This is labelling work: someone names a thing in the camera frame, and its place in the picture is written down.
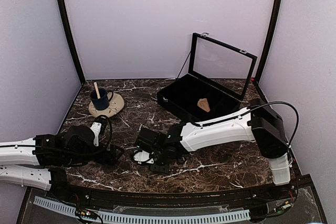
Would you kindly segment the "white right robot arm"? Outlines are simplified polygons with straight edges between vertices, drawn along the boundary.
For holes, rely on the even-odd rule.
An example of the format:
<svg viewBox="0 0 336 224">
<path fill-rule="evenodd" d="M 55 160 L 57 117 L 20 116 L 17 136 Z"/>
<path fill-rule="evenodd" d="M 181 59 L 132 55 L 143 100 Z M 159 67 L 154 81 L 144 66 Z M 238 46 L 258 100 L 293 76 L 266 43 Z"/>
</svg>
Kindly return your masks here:
<svg viewBox="0 0 336 224">
<path fill-rule="evenodd" d="M 172 160 L 209 146 L 255 141 L 272 172 L 273 184 L 268 187 L 268 195 L 278 200 L 287 193 L 291 180 L 292 139 L 286 137 L 283 119 L 272 105 L 290 103 L 252 99 L 249 106 L 237 112 L 201 122 L 174 124 L 166 134 L 143 127 L 134 143 L 137 151 L 132 159 L 139 165 L 160 169 Z"/>
</svg>

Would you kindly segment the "tan brown sock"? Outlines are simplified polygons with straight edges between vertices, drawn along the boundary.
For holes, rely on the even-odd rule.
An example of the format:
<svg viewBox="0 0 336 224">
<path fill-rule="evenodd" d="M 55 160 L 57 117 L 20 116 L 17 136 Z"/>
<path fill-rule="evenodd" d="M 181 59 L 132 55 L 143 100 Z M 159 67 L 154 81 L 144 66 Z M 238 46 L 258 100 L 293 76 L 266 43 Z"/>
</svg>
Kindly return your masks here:
<svg viewBox="0 0 336 224">
<path fill-rule="evenodd" d="M 208 100 L 206 98 L 199 99 L 197 106 L 207 113 L 211 111 Z"/>
</svg>

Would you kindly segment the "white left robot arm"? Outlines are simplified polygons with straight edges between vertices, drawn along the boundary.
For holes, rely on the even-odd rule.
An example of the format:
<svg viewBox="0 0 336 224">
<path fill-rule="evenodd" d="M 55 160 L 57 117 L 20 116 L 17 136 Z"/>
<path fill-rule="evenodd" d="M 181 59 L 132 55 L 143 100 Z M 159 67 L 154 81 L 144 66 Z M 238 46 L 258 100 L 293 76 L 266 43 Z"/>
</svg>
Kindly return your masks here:
<svg viewBox="0 0 336 224">
<path fill-rule="evenodd" d="M 57 135 L 45 134 L 1 143 L 1 180 L 54 193 L 63 201 L 74 197 L 74 189 L 67 183 L 65 167 L 83 166 L 89 161 L 114 165 L 124 149 L 101 144 L 99 135 L 104 131 L 101 123 L 91 127 L 71 126 Z"/>
</svg>

